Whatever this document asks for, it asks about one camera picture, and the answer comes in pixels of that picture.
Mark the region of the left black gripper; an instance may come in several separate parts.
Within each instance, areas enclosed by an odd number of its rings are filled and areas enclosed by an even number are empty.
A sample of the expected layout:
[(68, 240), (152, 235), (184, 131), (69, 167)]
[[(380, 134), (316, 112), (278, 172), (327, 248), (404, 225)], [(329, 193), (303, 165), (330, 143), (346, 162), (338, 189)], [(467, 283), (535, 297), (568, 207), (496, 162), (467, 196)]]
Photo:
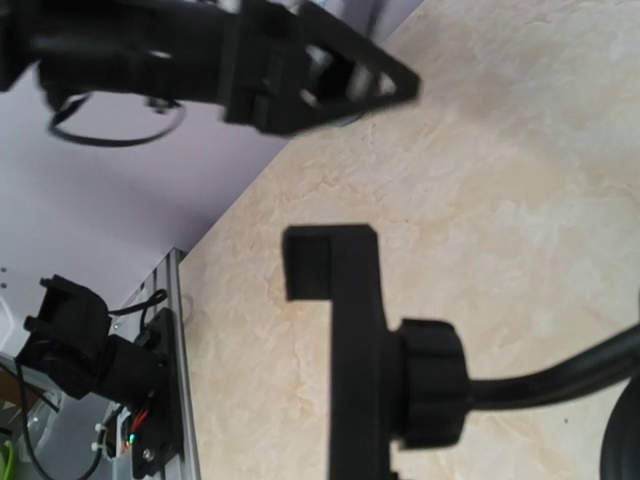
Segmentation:
[(378, 44), (386, 1), (242, 1), (223, 42), (223, 119), (275, 136), (414, 101), (418, 74)]

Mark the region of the black round-base phone stand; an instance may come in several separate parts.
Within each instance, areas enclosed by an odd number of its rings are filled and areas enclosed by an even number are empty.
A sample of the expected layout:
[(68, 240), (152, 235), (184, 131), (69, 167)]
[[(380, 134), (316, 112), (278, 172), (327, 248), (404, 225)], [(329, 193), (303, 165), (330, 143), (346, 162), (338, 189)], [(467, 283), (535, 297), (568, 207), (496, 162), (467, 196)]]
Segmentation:
[(391, 479), (393, 441), (408, 450), (450, 447), (472, 411), (546, 407), (619, 383), (624, 391), (606, 425), (600, 475), (638, 477), (637, 327), (532, 374), (473, 380), (450, 323), (406, 319), (388, 328), (371, 226), (291, 226), (282, 258), (289, 300), (331, 305), (330, 478)]

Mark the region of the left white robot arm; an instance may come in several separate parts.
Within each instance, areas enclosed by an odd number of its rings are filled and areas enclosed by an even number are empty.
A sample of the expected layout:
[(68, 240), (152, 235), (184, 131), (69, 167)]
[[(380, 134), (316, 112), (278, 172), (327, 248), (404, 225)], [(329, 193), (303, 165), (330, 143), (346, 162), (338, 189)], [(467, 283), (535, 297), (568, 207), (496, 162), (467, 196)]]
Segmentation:
[(31, 65), (52, 110), (49, 132), (95, 92), (151, 108), (222, 107), (226, 123), (289, 137), (417, 98), (419, 76), (324, 8), (243, 1), (5, 1), (1, 88)]

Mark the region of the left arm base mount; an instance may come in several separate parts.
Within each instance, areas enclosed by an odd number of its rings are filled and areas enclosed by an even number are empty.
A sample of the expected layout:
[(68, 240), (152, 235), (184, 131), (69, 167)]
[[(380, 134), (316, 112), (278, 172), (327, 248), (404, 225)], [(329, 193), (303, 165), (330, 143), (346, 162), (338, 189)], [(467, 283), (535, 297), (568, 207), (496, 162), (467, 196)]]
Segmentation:
[(44, 298), (25, 320), (19, 365), (74, 399), (96, 394), (127, 409), (132, 476), (155, 475), (184, 445), (175, 313), (161, 308), (127, 340), (111, 333), (117, 314), (89, 288), (58, 275), (40, 284)]

